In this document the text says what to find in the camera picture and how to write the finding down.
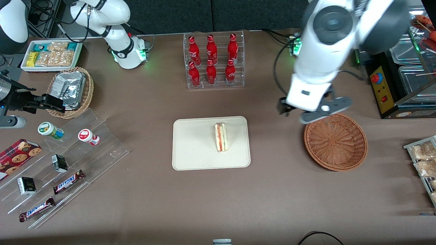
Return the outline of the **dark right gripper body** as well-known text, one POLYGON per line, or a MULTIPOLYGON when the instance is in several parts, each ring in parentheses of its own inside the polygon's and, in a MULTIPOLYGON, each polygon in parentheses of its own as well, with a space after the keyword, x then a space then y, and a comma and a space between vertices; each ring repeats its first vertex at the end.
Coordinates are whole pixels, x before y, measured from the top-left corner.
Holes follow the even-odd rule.
POLYGON ((19 82, 10 79, 8 76, 1 76, 1 111, 24 111, 27 113, 37 113, 37 109, 33 108, 30 102, 36 98, 31 92, 36 91, 35 88, 28 88, 19 82))

